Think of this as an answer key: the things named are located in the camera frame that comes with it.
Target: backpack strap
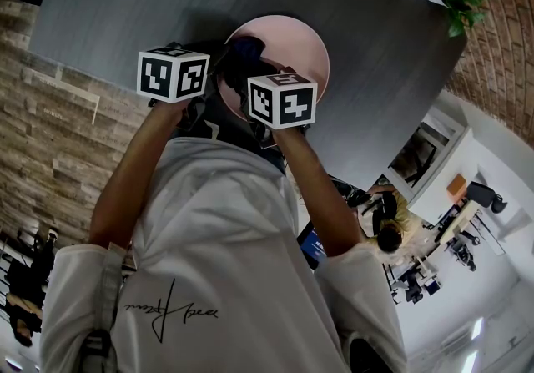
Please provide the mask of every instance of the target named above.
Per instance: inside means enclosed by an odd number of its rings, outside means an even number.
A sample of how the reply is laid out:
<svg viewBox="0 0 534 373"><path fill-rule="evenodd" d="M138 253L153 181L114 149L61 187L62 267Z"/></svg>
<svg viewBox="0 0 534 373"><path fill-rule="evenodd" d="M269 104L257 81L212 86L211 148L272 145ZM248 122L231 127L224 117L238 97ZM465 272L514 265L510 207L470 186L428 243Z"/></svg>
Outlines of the backpack strap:
<svg viewBox="0 0 534 373"><path fill-rule="evenodd" d="M111 243L104 259L100 286L95 295L94 330L80 350L80 373L117 371L117 356L109 332L114 323L118 292L123 283L121 273L126 250Z"/></svg>

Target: white cabinet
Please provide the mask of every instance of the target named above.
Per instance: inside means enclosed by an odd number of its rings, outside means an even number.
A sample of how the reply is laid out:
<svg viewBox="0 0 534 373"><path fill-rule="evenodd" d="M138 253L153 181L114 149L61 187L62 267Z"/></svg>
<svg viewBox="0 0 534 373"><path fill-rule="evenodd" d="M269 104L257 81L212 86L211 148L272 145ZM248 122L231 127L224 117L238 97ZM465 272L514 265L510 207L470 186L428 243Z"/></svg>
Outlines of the white cabinet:
<svg viewBox="0 0 534 373"><path fill-rule="evenodd" d="M465 129L440 166L408 204L412 213L431 224L437 224L452 207L447 195L449 183L457 174L461 174L469 184L478 171L473 140L471 128Z"/></svg>

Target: hand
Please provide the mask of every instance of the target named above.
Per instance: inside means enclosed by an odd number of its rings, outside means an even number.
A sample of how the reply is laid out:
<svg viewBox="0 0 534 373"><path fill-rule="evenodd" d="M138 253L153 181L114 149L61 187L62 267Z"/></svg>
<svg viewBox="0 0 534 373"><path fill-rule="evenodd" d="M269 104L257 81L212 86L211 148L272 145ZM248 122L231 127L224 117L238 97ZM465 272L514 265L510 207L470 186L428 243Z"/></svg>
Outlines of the hand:
<svg viewBox="0 0 534 373"><path fill-rule="evenodd" d="M175 123L178 124L184 117L184 110L188 107L190 102L190 98L177 103L157 102L154 106L154 111L158 114L168 115L170 118L175 119Z"/></svg>
<svg viewBox="0 0 534 373"><path fill-rule="evenodd" d="M295 136L302 136L299 127L289 127L288 129L271 129L273 133L273 139L278 143L279 140L292 139Z"/></svg>

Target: desk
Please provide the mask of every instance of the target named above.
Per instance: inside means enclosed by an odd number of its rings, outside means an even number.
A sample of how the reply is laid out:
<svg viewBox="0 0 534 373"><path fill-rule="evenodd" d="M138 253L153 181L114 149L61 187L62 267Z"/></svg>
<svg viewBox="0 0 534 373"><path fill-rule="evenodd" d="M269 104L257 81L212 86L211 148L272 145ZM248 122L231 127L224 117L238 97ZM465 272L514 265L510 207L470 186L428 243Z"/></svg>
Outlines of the desk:
<svg viewBox="0 0 534 373"><path fill-rule="evenodd" d="M226 39L281 13L330 54L330 83L308 139L329 174L368 189L421 122L466 44L425 0L44 0L30 51L134 89L138 51Z"/></svg>
<svg viewBox="0 0 534 373"><path fill-rule="evenodd" d="M440 238L440 244L446 244L462 230L469 226L470 220L475 216L476 212L481 206L475 201L468 201L461 212L455 217L445 233Z"/></svg>

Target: person with blonde hair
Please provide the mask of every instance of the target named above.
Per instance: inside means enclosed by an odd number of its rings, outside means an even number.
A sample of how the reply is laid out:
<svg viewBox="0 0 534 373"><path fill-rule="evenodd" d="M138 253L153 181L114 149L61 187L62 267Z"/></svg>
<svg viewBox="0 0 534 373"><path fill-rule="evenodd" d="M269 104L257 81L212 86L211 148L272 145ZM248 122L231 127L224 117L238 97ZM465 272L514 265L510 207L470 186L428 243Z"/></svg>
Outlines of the person with blonde hair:
<svg viewBox="0 0 534 373"><path fill-rule="evenodd" d="M395 253L414 234L420 220L392 184L373 186L368 194L382 194L382 205L373 213L373 233L368 239L385 253Z"/></svg>

